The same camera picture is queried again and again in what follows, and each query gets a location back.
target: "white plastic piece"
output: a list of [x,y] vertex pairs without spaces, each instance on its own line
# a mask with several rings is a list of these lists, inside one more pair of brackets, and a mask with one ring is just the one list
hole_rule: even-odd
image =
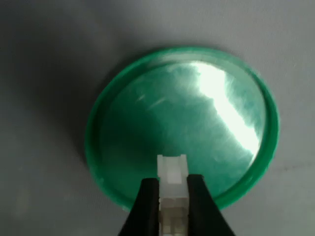
[[186,155],[157,155],[160,236],[187,236],[189,194]]

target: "table surface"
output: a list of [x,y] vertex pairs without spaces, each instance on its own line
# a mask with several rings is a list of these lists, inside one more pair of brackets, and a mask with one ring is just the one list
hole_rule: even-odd
[[260,72],[281,116],[275,159],[222,212],[240,236],[315,232],[315,1],[55,0],[0,3],[0,231],[115,236],[127,212],[98,189],[83,132],[100,89],[165,46],[232,53]]

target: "green lid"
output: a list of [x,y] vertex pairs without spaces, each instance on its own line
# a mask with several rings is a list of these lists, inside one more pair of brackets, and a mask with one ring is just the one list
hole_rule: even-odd
[[157,155],[187,155],[224,207],[262,176],[279,137],[275,102],[245,63],[197,47],[147,55],[123,69],[91,111],[87,162],[100,188],[131,209]]

